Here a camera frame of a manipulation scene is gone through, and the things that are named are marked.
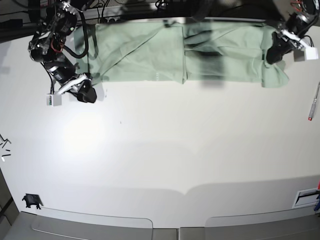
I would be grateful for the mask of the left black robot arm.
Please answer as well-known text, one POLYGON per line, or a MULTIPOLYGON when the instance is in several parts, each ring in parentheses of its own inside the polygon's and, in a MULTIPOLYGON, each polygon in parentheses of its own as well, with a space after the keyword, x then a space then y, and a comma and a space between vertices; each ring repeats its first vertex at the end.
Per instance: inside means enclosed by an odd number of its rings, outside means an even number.
POLYGON ((318 21, 320 2, 318 0, 293 0, 291 5, 296 8, 286 22, 269 23, 275 29, 272 34, 272 46, 266 53, 266 61, 272 65, 282 60, 283 56, 294 51, 304 52, 305 60, 317 60, 318 49, 313 42, 304 38, 308 30, 318 21))

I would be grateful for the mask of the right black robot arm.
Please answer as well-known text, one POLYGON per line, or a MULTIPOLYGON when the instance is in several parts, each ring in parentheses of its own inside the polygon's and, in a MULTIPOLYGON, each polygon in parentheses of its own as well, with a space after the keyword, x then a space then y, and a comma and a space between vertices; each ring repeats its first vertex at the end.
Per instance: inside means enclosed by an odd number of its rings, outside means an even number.
POLYGON ((89 39, 83 11, 90 3, 89 0, 55 1, 52 17, 39 24, 28 44, 30 58, 40 63, 50 78, 50 92, 46 96, 48 106, 60 106, 65 93, 82 103, 95 103, 97 100, 91 74, 77 73, 77 65, 72 64, 64 54, 67 52, 76 59, 87 56, 89 39), (65 45, 67 37, 76 29, 78 20, 82 22, 84 37, 84 51, 81 54, 65 45))

